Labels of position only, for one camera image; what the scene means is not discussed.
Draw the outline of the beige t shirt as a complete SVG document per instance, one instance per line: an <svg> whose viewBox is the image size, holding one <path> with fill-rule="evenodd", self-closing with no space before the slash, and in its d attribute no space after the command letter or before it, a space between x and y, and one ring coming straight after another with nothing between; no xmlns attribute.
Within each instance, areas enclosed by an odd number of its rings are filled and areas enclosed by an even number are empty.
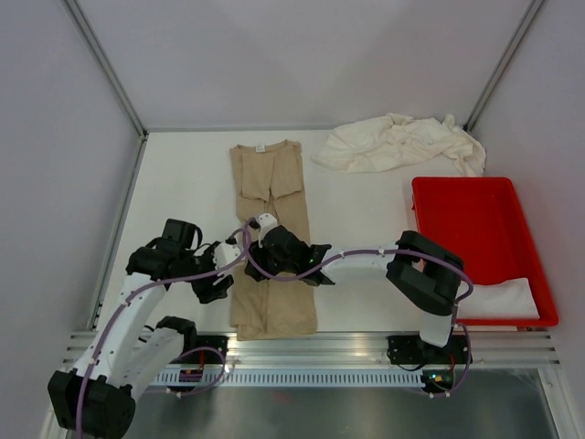
<svg viewBox="0 0 585 439"><path fill-rule="evenodd" d="M309 242L302 146L284 140L229 150L240 222L272 214L287 230ZM234 270L230 325L240 341L313 334L318 326L313 287L301 282L256 282L241 265Z"/></svg>

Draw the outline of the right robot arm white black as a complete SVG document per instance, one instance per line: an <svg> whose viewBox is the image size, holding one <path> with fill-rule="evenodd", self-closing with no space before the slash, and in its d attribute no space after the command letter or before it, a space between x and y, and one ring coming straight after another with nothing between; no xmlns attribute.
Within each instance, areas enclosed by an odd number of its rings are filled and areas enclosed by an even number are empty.
<svg viewBox="0 0 585 439"><path fill-rule="evenodd" d="M417 349L437 361L450 348L461 283L473 290L463 260L414 230L394 246L341 250L308 244L278 226L250 244L244 273L257 282L304 282L312 287L384 280L421 311Z"/></svg>

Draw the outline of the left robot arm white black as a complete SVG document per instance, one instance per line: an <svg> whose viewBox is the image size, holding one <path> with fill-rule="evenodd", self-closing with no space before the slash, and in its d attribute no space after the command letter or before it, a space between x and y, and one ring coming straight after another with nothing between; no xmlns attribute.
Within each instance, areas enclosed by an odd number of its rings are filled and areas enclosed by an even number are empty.
<svg viewBox="0 0 585 439"><path fill-rule="evenodd" d="M202 345L188 319L166 316L145 342L139 338L173 284L190 284L202 304L222 299L240 259L235 237L204 243L197 225L168 219L160 236L129 257L122 290L104 327L70 370L58 370L50 378L48 395L58 426L79 438L122 438L138 400L167 365L203 364L210 353L225 367L224 349Z"/></svg>

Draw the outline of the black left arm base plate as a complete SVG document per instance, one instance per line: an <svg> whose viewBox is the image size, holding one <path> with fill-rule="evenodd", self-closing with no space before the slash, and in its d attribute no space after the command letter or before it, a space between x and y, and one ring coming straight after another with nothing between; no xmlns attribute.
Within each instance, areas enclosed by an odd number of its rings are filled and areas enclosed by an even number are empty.
<svg viewBox="0 0 585 439"><path fill-rule="evenodd" d="M204 335L198 336L195 343L189 347L189 350L198 348L197 352L193 352L183 359L185 364L206 366L218 365L222 362L218 354L206 350L206 348L213 348L220 354L225 356L228 353L229 338L223 335Z"/></svg>

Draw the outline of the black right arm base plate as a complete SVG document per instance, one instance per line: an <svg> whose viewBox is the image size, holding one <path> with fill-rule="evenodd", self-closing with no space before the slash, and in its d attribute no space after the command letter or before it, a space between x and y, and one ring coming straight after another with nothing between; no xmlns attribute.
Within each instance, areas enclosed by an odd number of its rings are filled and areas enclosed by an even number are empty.
<svg viewBox="0 0 585 439"><path fill-rule="evenodd" d="M408 371L427 366L465 366L473 362L469 342L464 335L451 335L442 348L423 342L414 335L390 336L387 343L390 363Z"/></svg>

